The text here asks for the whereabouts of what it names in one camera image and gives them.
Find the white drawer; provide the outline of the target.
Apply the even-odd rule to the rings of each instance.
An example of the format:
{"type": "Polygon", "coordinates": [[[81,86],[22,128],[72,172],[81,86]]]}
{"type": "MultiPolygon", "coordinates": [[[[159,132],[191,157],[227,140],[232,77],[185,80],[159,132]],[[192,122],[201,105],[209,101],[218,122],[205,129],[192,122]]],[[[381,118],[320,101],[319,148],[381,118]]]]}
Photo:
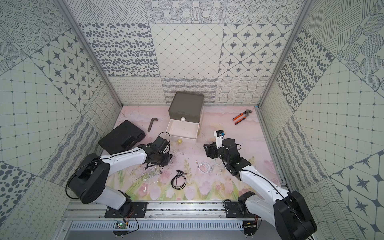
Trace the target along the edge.
{"type": "Polygon", "coordinates": [[[166,132],[170,134],[172,141],[181,140],[183,143],[195,144],[200,130],[199,123],[170,120],[166,132]]]}

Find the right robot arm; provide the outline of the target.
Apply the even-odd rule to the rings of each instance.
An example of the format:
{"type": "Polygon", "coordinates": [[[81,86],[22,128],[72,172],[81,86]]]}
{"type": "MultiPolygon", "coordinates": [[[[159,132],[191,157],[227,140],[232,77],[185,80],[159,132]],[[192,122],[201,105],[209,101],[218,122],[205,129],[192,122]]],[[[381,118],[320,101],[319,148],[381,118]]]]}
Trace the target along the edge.
{"type": "Polygon", "coordinates": [[[207,157],[222,160],[229,173],[252,188],[238,198],[244,215],[257,215],[274,226],[283,240],[306,240],[318,230],[304,197],[289,192],[260,174],[240,156],[235,139],[205,144],[207,157]]]}

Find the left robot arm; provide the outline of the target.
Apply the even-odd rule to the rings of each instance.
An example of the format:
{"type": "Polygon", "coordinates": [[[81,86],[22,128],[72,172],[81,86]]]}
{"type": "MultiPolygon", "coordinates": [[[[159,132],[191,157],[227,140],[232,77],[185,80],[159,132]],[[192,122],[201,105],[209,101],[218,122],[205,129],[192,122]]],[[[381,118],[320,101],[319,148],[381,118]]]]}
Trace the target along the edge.
{"type": "Polygon", "coordinates": [[[112,154],[98,156],[89,154],[69,177],[66,189],[70,189],[83,204],[98,203],[126,216],[132,212],[131,197],[122,191],[107,186],[109,176],[135,165],[146,168],[169,164],[169,141],[158,136],[153,143],[138,145],[136,148],[112,154]]]}

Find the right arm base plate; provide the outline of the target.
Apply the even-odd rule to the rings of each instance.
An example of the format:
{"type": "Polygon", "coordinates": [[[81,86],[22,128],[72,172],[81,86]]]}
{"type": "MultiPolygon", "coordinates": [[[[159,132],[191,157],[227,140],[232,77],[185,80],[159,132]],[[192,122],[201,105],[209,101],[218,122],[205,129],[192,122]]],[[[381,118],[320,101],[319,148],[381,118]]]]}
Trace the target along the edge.
{"type": "Polygon", "coordinates": [[[238,197],[238,201],[224,200],[223,207],[226,211],[227,218],[256,218],[255,214],[249,212],[246,207],[246,200],[255,196],[254,192],[248,191],[238,197]]]}

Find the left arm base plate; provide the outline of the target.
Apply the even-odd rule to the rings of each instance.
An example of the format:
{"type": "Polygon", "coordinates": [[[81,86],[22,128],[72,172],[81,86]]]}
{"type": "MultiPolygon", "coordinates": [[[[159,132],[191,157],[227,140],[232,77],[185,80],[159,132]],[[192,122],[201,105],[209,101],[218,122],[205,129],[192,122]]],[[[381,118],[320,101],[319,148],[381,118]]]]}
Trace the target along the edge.
{"type": "Polygon", "coordinates": [[[124,204],[120,209],[115,210],[110,207],[107,207],[105,212],[105,218],[114,219],[114,218],[144,218],[147,211],[148,202],[131,202],[124,204]]]}

